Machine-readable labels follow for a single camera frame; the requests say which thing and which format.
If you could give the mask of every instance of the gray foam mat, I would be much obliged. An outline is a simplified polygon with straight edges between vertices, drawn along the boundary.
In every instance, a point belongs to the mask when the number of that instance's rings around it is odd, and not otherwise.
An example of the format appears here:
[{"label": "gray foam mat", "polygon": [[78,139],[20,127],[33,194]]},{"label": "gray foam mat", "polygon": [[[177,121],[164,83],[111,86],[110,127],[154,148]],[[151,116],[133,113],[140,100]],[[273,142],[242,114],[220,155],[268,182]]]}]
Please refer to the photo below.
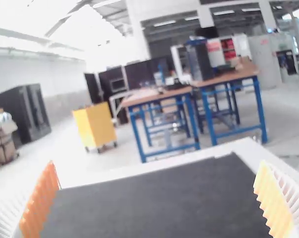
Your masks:
[{"label": "gray foam mat", "polygon": [[63,189],[43,238],[268,238],[254,173],[235,154]]}]

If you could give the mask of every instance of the blue metal table frame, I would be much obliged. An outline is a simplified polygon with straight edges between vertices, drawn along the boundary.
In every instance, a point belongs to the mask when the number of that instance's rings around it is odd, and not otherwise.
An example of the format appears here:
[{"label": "blue metal table frame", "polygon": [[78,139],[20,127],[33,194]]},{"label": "blue metal table frame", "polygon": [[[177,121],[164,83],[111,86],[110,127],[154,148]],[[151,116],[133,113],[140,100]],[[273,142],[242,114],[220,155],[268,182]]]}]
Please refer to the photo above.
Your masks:
[{"label": "blue metal table frame", "polygon": [[[176,103],[169,104],[169,105],[164,105],[164,106],[160,105],[161,101],[166,100],[166,99],[171,99],[171,98],[174,98],[176,100]],[[143,147],[142,147],[140,135],[139,135],[137,124],[136,124],[137,116],[140,116],[140,118],[142,119],[143,126],[144,126],[144,129],[145,129],[145,132],[146,132],[148,145],[152,146],[151,134],[156,134],[158,132],[161,132],[161,130],[157,131],[157,130],[151,130],[151,129],[163,125],[161,123],[159,123],[159,124],[155,123],[155,121],[154,121],[155,115],[153,114],[153,111],[161,110],[164,107],[172,107],[172,106],[175,106],[175,105],[177,105],[177,108],[178,108],[178,110],[175,112],[175,114],[177,115],[177,120],[166,122],[166,124],[180,123],[181,127],[183,127],[185,129],[187,137],[191,137],[189,126],[188,126],[188,120],[187,120],[186,113],[185,113],[185,110],[184,110],[184,105],[186,105],[187,110],[188,110],[188,115],[189,115],[189,121],[190,121],[190,124],[191,124],[191,127],[192,127],[194,141],[192,143],[181,145],[181,146],[175,146],[175,147],[169,146],[169,147],[167,147],[166,149],[163,149],[163,150],[158,150],[158,151],[155,151],[155,152],[145,153],[144,150],[143,150]],[[164,98],[157,99],[157,100],[152,100],[152,101],[148,101],[148,102],[144,102],[144,103],[131,105],[131,106],[128,106],[128,110],[129,110],[129,113],[130,113],[130,120],[131,120],[134,136],[135,136],[136,143],[137,143],[137,146],[138,146],[138,149],[139,149],[139,153],[140,153],[142,163],[147,162],[147,157],[157,156],[157,155],[160,155],[160,154],[169,153],[169,152],[178,151],[178,150],[185,150],[185,149],[192,148],[192,147],[194,147],[196,150],[200,149],[198,132],[197,132],[196,123],[195,123],[195,116],[194,116],[195,112],[194,112],[194,108],[192,106],[191,93],[190,92],[189,93],[182,93],[182,94],[179,94],[179,95],[176,95],[176,96],[164,97]],[[150,114],[151,125],[147,124],[146,117],[145,117],[145,112],[149,112],[149,114]]]},{"label": "blue metal table frame", "polygon": [[[237,82],[242,82],[243,80],[250,79],[250,78],[252,79],[251,84],[248,84],[248,85],[237,84]],[[221,89],[221,90],[213,90],[213,91],[209,90],[210,86],[218,86],[218,85],[224,85],[225,88]],[[254,86],[254,92],[255,92],[255,97],[256,97],[256,102],[257,102],[257,111],[258,111],[258,117],[259,117],[259,124],[253,125],[253,126],[248,126],[248,127],[240,127],[241,122],[240,122],[240,115],[239,115],[235,90],[238,88],[244,88],[244,87],[249,87],[249,86]],[[268,138],[267,138],[267,132],[266,132],[265,118],[264,118],[264,109],[263,109],[261,95],[260,95],[259,81],[258,81],[256,75],[248,76],[245,78],[229,80],[226,82],[214,83],[212,85],[202,86],[202,87],[198,87],[198,88],[200,90],[202,101],[203,101],[203,107],[204,107],[204,111],[205,111],[205,120],[207,121],[212,145],[217,145],[218,138],[231,136],[234,134],[239,134],[239,133],[243,133],[243,132],[254,130],[254,129],[261,129],[262,143],[267,143]],[[232,108],[229,91],[231,91],[234,108]],[[215,95],[220,92],[226,92],[227,100],[229,103],[229,109],[224,110],[224,111],[217,110],[216,112],[213,112],[209,106],[208,96]],[[223,118],[223,116],[225,114],[228,115],[228,114],[232,114],[232,113],[235,114],[237,125],[229,123],[228,121],[226,121]],[[228,132],[219,133],[219,134],[215,133],[214,128],[213,128],[213,121],[212,121],[212,119],[215,117],[219,118],[222,122],[224,122],[225,125],[228,126],[228,128],[229,128]]]},{"label": "blue metal table frame", "polygon": [[[211,91],[214,92],[215,87],[210,87],[207,89],[207,91]],[[210,109],[211,114],[212,114],[212,118],[218,118],[220,121],[224,122],[225,124],[227,124],[226,120],[224,119],[225,116],[227,115],[236,115],[236,123],[240,124],[240,115],[239,115],[239,109],[238,107],[236,108],[232,108],[232,102],[231,102],[231,97],[230,97],[230,93],[228,90],[228,85],[225,84],[225,89],[226,89],[226,99],[227,99],[227,103],[228,103],[228,108],[227,109],[220,109],[219,108],[219,104],[218,104],[218,97],[217,97],[217,93],[214,93],[212,95],[208,95],[208,96],[212,96],[214,98],[214,104],[215,104],[215,110]],[[198,127],[200,130],[200,133],[203,134],[204,133],[204,129],[203,129],[203,121],[206,120],[205,117],[205,111],[204,110],[199,110],[197,101],[198,100],[202,100],[201,97],[201,93],[200,90],[194,90],[194,106],[195,106],[195,110],[196,110],[196,117],[197,117],[197,121],[198,121]]]}]

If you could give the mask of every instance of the ceiling light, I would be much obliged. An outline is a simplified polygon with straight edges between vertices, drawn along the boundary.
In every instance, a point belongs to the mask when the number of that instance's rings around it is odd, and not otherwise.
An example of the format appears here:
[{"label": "ceiling light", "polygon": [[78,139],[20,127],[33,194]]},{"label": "ceiling light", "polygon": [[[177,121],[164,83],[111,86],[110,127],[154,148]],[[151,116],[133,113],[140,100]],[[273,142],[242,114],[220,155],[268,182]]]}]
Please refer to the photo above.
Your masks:
[{"label": "ceiling light", "polygon": [[186,21],[197,20],[197,19],[199,19],[198,16],[190,16],[185,18]]},{"label": "ceiling light", "polygon": [[175,20],[164,21],[164,22],[161,22],[161,23],[154,24],[154,27],[157,27],[157,26],[164,26],[164,25],[169,25],[169,24],[173,24],[173,23],[176,23],[176,21],[175,21]]},{"label": "ceiling light", "polygon": [[118,2],[118,1],[122,1],[122,0],[106,0],[106,1],[101,1],[101,2],[99,2],[97,4],[95,4],[93,6],[93,8],[98,8],[98,7],[106,6],[106,5],[109,5],[109,4]]},{"label": "ceiling light", "polygon": [[244,8],[242,9],[243,12],[246,12],[246,11],[260,11],[260,8],[258,7],[255,7],[255,8]]},{"label": "ceiling light", "polygon": [[231,13],[234,13],[234,11],[233,10],[217,11],[217,12],[214,12],[213,15],[218,16],[218,15],[231,14]]}]

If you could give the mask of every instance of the wooden tabletop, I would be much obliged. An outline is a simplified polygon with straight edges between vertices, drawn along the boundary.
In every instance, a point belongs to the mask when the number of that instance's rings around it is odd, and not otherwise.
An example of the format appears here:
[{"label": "wooden tabletop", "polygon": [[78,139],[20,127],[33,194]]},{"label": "wooden tabletop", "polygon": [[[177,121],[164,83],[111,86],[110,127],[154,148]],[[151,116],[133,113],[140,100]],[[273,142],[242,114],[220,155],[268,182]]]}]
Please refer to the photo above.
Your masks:
[{"label": "wooden tabletop", "polygon": [[[193,87],[206,87],[206,86],[211,86],[211,85],[216,85],[216,84],[221,84],[225,82],[230,82],[234,81],[236,79],[240,78],[251,78],[259,73],[257,67],[255,64],[253,64],[249,60],[243,60],[239,66],[239,69],[225,73],[219,77],[215,77],[213,79],[207,80],[207,81],[193,81],[191,82],[191,86]],[[177,90],[170,90],[170,91],[165,91],[163,94],[159,94],[157,89],[143,89],[137,91],[135,94],[133,94],[131,97],[124,99],[122,101],[122,106],[123,107],[130,107],[130,106],[135,106],[139,104],[144,104],[146,102],[151,102],[154,100],[162,100],[165,98],[181,95],[181,94],[186,94],[192,91],[192,88],[190,86],[182,88],[182,89],[177,89]]]},{"label": "wooden tabletop", "polygon": [[122,106],[126,108],[130,106],[144,104],[154,100],[162,100],[165,98],[190,93],[191,91],[192,91],[191,86],[184,87],[177,90],[165,91],[163,94],[159,94],[157,89],[143,89],[138,91],[136,94],[132,95],[131,97],[124,99],[122,101]]},{"label": "wooden tabletop", "polygon": [[215,77],[207,81],[193,81],[191,82],[191,85],[193,87],[202,88],[206,86],[234,81],[236,79],[248,78],[248,77],[251,78],[259,73],[256,65],[250,61],[243,62],[242,64],[240,64],[239,68],[240,69],[225,73],[219,77]]}]

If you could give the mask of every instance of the yellow cart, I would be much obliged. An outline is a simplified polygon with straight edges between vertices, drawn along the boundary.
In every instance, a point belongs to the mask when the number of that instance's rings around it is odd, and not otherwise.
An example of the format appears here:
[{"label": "yellow cart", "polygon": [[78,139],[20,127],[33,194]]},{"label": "yellow cart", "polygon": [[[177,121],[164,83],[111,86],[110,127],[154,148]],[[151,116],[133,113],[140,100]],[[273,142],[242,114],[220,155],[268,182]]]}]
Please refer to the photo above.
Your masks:
[{"label": "yellow cart", "polygon": [[100,148],[111,142],[114,147],[117,147],[117,138],[107,102],[73,111],[73,115],[87,152],[91,147],[97,147],[100,153]]}]

